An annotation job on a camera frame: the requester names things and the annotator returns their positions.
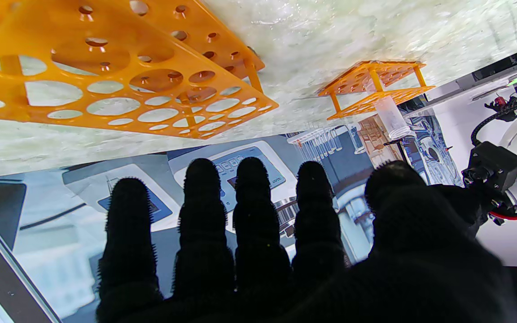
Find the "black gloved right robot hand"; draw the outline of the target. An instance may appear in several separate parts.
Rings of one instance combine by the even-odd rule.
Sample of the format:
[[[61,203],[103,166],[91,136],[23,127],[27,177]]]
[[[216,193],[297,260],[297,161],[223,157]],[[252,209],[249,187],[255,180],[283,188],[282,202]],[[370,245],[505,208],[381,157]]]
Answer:
[[[159,288],[145,184],[123,178],[107,212],[99,260],[99,323],[517,323],[507,268],[469,238],[449,202],[407,163],[373,170],[365,200],[375,215],[367,258],[345,264],[333,191],[315,161],[299,168],[293,260],[280,243],[263,163],[242,160],[226,239],[217,168],[193,160],[179,212],[174,288]]]

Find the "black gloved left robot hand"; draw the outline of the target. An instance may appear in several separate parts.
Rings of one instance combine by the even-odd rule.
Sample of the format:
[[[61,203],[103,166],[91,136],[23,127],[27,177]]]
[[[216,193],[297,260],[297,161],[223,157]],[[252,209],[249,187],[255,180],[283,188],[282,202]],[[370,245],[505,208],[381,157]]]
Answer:
[[[466,235],[474,239],[482,225],[488,221],[488,211],[482,204],[480,196],[467,188],[455,185],[430,185],[435,192],[447,200],[461,219],[461,226]]]

